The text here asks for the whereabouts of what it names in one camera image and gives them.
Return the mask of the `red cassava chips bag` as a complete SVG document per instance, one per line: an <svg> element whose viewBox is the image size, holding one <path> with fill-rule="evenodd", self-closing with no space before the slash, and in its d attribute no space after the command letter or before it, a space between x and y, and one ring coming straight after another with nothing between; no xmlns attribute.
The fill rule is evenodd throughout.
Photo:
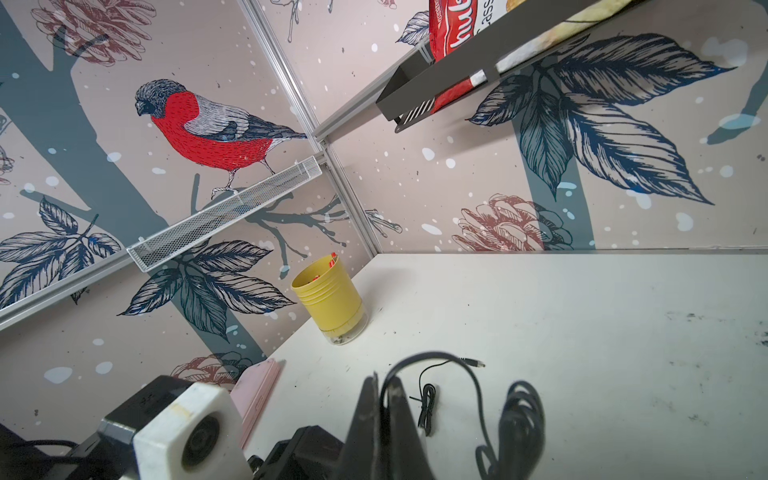
<svg viewBox="0 0 768 480"><path fill-rule="evenodd" d="M429 41L432 56L440 61L490 27L524 0L432 1ZM510 52L496 64L502 74L550 47L598 24L631 4L630 0L601 0Z"/></svg>

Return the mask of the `black power adapter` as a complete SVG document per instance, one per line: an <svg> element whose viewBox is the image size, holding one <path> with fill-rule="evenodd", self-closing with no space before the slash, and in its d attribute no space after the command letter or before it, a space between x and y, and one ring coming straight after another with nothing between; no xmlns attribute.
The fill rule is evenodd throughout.
<svg viewBox="0 0 768 480"><path fill-rule="evenodd" d="M384 377L388 388L398 373L419 362L436 360L440 366L453 363L470 377L476 393L478 420L483 443L475 449L475 461L482 479L528 479L534 472L544 451L546 416L543 402L535 387L525 381L513 382L507 390L499 420L499 446L491 445L484 414L484 401L474 370L473 359L457 357L439 351L422 352L395 364Z"/></svg>
<svg viewBox="0 0 768 480"><path fill-rule="evenodd" d="M418 386L420 395L418 397L411 396L410 399L418 401L420 403L420 412L417 420L417 428L426 436L430 437L433 433L433 418L434 410L437 403L438 390L432 383L424 383L424 374L434 368L446 365L449 360L444 360L440 363L430 365L426 367L419 375Z"/></svg>

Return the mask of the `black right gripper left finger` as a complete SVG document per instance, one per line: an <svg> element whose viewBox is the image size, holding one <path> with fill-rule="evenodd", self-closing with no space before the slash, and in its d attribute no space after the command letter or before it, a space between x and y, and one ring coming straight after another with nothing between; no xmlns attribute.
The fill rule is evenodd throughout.
<svg viewBox="0 0 768 480"><path fill-rule="evenodd" d="M365 378L334 479L379 479L381 412L379 378Z"/></svg>

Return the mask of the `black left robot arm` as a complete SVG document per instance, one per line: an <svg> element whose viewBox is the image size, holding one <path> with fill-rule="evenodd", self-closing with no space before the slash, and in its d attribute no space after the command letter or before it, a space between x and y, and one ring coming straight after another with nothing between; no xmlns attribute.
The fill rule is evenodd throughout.
<svg viewBox="0 0 768 480"><path fill-rule="evenodd" d="M159 376L82 442L25 440L1 430L4 479L329 479L342 442L298 429L267 457L240 444L242 417L219 386Z"/></svg>

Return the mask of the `black wall basket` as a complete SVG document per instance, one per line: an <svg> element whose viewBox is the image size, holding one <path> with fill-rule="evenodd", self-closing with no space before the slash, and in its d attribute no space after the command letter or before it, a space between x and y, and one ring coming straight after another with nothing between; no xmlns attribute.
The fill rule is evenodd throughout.
<svg viewBox="0 0 768 480"><path fill-rule="evenodd" d="M417 51L394 71L376 105L398 131L411 127L465 96L475 88L499 79L496 64L510 52L598 1L524 1L500 20L437 61L429 41L429 7L413 17L401 42Z"/></svg>

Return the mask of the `yellow cup with pens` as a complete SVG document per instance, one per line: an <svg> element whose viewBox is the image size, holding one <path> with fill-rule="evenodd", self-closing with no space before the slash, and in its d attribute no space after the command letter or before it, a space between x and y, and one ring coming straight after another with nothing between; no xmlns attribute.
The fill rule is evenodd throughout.
<svg viewBox="0 0 768 480"><path fill-rule="evenodd" d="M306 267L295 277L291 289L333 345L351 342L368 324L362 297L336 253Z"/></svg>

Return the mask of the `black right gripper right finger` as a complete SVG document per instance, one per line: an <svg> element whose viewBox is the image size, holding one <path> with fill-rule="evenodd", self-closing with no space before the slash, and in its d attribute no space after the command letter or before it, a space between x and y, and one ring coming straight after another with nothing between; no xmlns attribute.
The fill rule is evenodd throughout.
<svg viewBox="0 0 768 480"><path fill-rule="evenodd" d="M383 472L385 479L434 479L402 381L383 389Z"/></svg>

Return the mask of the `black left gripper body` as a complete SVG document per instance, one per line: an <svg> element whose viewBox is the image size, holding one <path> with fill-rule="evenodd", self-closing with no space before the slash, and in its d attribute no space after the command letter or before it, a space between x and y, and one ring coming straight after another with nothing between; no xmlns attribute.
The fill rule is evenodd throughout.
<svg viewBox="0 0 768 480"><path fill-rule="evenodd" d="M296 430L265 459L251 456L253 479L331 479L344 443L320 426Z"/></svg>

